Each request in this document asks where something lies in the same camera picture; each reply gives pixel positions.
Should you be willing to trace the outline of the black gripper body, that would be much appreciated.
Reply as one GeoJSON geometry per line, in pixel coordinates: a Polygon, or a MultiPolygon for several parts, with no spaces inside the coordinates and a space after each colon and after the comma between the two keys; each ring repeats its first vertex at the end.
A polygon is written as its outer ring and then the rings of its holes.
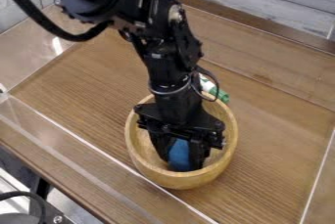
{"type": "Polygon", "coordinates": [[[225,123],[203,106],[215,103],[200,85],[188,85],[181,91],[154,93],[152,103],[138,103],[134,111],[140,116],[140,128],[150,132],[170,133],[177,139],[205,141],[211,149],[223,149],[225,123]]]}

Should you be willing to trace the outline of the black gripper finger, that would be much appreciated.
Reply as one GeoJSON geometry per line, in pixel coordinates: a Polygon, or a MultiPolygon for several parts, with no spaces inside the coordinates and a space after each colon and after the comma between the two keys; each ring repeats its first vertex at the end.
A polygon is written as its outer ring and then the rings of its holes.
{"type": "Polygon", "coordinates": [[[177,137],[170,133],[150,132],[150,142],[154,150],[164,161],[169,161],[169,152],[176,144],[177,137]]]}
{"type": "Polygon", "coordinates": [[[200,170],[203,169],[204,161],[209,156],[211,147],[201,139],[192,139],[189,147],[192,170],[200,170]]]}

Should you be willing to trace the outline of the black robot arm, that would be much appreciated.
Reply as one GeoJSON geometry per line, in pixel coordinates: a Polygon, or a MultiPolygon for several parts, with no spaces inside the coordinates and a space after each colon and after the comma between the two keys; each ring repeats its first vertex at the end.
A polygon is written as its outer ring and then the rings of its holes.
{"type": "Polygon", "coordinates": [[[149,135],[160,158],[178,171],[199,170],[213,149],[224,147],[224,122],[203,103],[197,62],[203,57],[186,11],[178,0],[59,0],[81,22],[117,29],[138,52],[154,97],[138,104],[138,127],[149,135]]]}

